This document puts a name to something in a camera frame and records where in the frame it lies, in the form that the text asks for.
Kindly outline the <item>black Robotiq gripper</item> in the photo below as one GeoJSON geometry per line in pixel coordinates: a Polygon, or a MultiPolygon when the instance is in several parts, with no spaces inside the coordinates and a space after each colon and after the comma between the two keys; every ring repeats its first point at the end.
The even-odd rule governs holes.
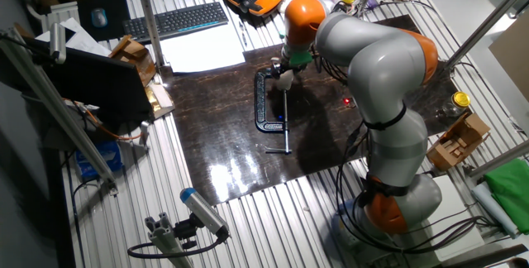
{"type": "Polygon", "coordinates": [[[274,79],[279,79],[281,74],[292,70],[294,75],[300,75],[307,68],[306,64],[291,65],[288,61],[284,61],[278,57],[273,58],[273,64],[270,69],[270,74],[274,79]]]}

